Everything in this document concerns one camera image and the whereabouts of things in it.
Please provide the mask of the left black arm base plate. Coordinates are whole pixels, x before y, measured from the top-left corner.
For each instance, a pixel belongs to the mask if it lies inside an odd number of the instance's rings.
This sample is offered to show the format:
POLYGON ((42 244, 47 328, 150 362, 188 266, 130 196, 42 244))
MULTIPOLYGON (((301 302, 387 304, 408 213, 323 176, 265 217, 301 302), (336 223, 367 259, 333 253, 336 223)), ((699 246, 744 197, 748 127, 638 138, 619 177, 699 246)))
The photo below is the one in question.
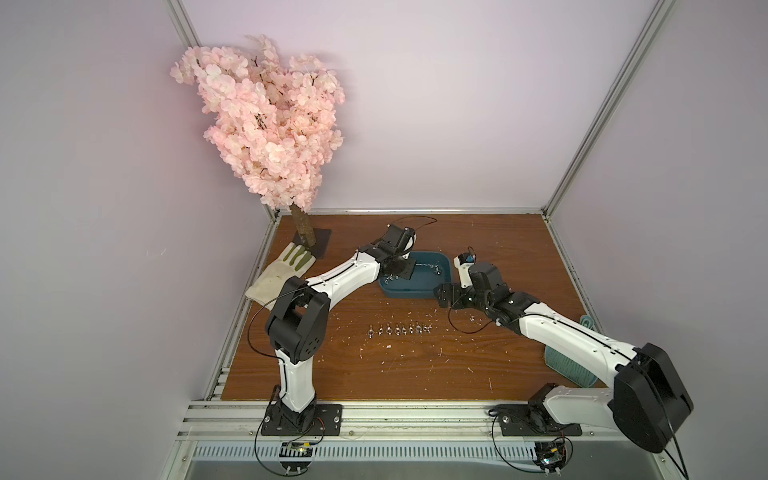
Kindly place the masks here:
POLYGON ((339 436, 343 419, 341 404, 310 404, 301 413, 294 412, 282 402, 270 405, 259 433, 277 436, 339 436))

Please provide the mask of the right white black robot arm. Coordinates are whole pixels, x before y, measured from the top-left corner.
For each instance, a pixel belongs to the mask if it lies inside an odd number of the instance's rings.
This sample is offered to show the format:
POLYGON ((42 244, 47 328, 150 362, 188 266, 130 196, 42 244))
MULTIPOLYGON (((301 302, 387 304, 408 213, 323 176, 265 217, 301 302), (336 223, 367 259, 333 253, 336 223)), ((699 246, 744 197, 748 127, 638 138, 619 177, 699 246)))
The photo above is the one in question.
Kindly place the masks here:
POLYGON ((635 347, 592 331, 534 296, 511 290, 488 262, 464 268, 459 281, 437 286, 434 295, 441 307, 477 310, 493 324, 565 355, 603 382, 601 388, 542 387, 524 415, 538 433, 571 424, 596 426, 661 453, 693 411, 662 348, 651 343, 635 347))

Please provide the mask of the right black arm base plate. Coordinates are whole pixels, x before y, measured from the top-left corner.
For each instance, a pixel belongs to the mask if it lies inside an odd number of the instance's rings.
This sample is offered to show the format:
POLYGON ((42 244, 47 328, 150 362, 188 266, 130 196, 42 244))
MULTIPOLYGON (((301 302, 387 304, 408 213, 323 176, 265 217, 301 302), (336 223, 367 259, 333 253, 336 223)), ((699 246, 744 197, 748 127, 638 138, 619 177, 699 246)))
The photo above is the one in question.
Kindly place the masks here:
POLYGON ((579 424, 561 424, 545 411, 539 411, 527 404, 501 404, 493 407, 504 437, 578 437, 583 434, 579 424))

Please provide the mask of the teal plastic storage box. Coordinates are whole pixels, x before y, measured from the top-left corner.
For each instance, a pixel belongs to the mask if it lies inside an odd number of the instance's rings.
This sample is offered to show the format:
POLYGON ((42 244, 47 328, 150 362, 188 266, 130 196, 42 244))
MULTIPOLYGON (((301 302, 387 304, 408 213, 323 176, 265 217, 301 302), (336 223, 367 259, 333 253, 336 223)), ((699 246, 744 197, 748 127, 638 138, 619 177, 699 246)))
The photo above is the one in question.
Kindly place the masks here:
POLYGON ((394 299, 435 299, 434 289, 443 283, 452 282, 452 261, 443 253, 416 251, 410 254, 415 260, 415 269, 410 280, 387 277, 378 280, 384 295, 394 299), (437 264, 442 275, 433 275, 429 270, 416 266, 417 263, 437 264))

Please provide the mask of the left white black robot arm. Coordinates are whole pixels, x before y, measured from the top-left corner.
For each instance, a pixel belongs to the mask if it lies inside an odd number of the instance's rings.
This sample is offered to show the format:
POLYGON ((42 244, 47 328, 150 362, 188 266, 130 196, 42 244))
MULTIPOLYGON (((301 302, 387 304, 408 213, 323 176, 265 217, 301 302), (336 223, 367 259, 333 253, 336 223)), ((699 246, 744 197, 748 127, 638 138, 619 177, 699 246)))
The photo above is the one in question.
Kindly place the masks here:
POLYGON ((356 290, 381 277, 409 279, 416 230, 388 226, 379 239, 356 249, 335 268, 309 279, 287 279, 277 296, 265 331, 280 368, 277 407, 281 417, 301 431, 316 416, 313 358, 321 347, 331 310, 356 290))

